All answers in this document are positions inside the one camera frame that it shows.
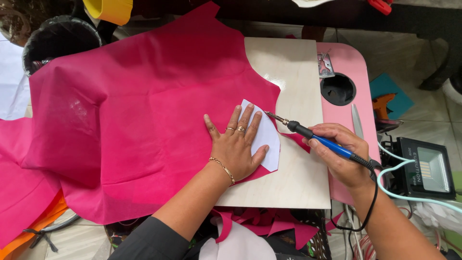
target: left hand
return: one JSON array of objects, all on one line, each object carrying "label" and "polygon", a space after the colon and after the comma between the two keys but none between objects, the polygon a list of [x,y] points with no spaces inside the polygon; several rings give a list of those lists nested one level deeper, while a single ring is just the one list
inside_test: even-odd
[{"label": "left hand", "polygon": [[268,145],[263,145],[257,150],[254,156],[251,154],[250,147],[257,134],[262,116],[261,112],[257,111],[254,119],[248,126],[254,107],[253,104],[249,104],[245,108],[241,120],[238,122],[242,107],[240,105],[236,106],[228,123],[227,127],[236,129],[242,126],[246,129],[245,132],[226,129],[225,133],[221,134],[211,122],[210,117],[207,114],[204,115],[205,124],[212,137],[212,153],[210,157],[219,160],[231,172],[235,181],[242,180],[252,174],[261,164],[266,156],[266,152],[269,150]]}]

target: yellow object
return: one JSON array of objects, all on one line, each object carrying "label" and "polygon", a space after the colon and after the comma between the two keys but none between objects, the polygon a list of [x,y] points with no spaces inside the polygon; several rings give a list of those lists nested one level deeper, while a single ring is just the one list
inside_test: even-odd
[{"label": "yellow object", "polygon": [[116,25],[126,24],[133,8],[133,0],[84,0],[84,4],[93,18]]},{"label": "yellow object", "polygon": [[[59,216],[61,216],[68,209],[66,202],[64,201],[64,196],[62,190],[60,190],[50,205],[46,210],[37,218],[37,220],[30,225],[29,228],[34,230],[41,230],[46,227],[48,224],[51,224]],[[11,243],[6,245],[3,249],[0,249],[0,260],[10,260],[12,259],[12,252],[15,249],[26,249],[27,247],[22,247],[21,245],[29,242],[29,245],[33,242],[32,238],[35,237],[33,233],[23,232],[18,235]]]}]

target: pink table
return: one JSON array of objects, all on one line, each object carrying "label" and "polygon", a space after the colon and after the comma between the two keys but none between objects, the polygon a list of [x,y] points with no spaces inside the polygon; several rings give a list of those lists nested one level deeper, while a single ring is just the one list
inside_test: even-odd
[{"label": "pink table", "polygon": [[[369,156],[380,161],[377,134],[372,110],[369,78],[363,56],[353,47],[342,43],[316,43],[317,52],[327,52],[335,72],[348,76],[356,86],[356,96],[345,106],[336,106],[322,99],[322,116],[325,123],[339,123],[354,133],[351,104],[356,104],[363,126],[364,139],[369,144]],[[329,173],[330,197],[337,201],[353,205],[353,199],[343,184]]]}]

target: soldering iron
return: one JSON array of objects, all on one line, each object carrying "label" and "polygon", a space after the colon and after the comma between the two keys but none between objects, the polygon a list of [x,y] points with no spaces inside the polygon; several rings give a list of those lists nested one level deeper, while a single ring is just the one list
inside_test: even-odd
[{"label": "soldering iron", "polygon": [[359,164],[361,164],[362,166],[368,168],[369,170],[371,170],[372,172],[374,172],[374,167],[372,166],[372,164],[370,162],[368,162],[366,159],[362,158],[361,156],[355,154],[354,152],[348,150],[348,149],[345,149],[343,147],[341,147],[340,145],[332,142],[332,141],[329,141],[328,139],[324,138],[324,137],[320,137],[320,136],[317,136],[315,134],[313,134],[313,131],[311,131],[310,129],[300,125],[299,122],[297,121],[289,121],[288,119],[283,119],[282,117],[279,117],[279,116],[276,116],[275,114],[271,113],[271,112],[267,112],[265,111],[265,113],[280,121],[283,125],[286,125],[287,128],[291,131],[291,132],[295,132],[295,133],[298,133],[300,135],[302,135],[303,137],[306,137],[308,139],[317,139],[320,143],[322,143],[324,146],[326,146],[327,148],[329,148],[331,151],[335,152],[336,154],[338,155],[341,155],[347,159],[350,159],[352,161],[355,161]]}]

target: blue soldering iron handle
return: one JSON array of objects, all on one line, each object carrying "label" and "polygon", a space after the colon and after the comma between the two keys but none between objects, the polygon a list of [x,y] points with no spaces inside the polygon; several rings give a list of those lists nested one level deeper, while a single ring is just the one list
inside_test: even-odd
[{"label": "blue soldering iron handle", "polygon": [[351,155],[353,154],[352,151],[350,151],[348,149],[345,149],[345,148],[341,147],[340,145],[338,145],[338,144],[336,144],[336,143],[334,143],[332,141],[327,140],[324,137],[313,135],[312,138],[317,139],[320,143],[325,145],[327,148],[329,148],[334,153],[336,153],[338,155],[341,155],[343,157],[346,157],[348,159],[350,159]]},{"label": "blue soldering iron handle", "polygon": [[350,159],[351,155],[353,154],[353,152],[351,152],[350,150],[345,149],[345,148],[341,147],[340,145],[327,140],[324,137],[314,135],[311,130],[309,130],[308,128],[300,125],[300,123],[297,122],[297,121],[289,121],[289,123],[287,124],[287,128],[290,131],[299,133],[299,134],[301,134],[302,136],[304,136],[304,137],[306,137],[308,139],[311,139],[311,138],[317,139],[320,143],[325,145],[327,148],[329,148],[330,150],[332,150],[336,154],[341,155],[343,157],[346,157],[348,159]]}]

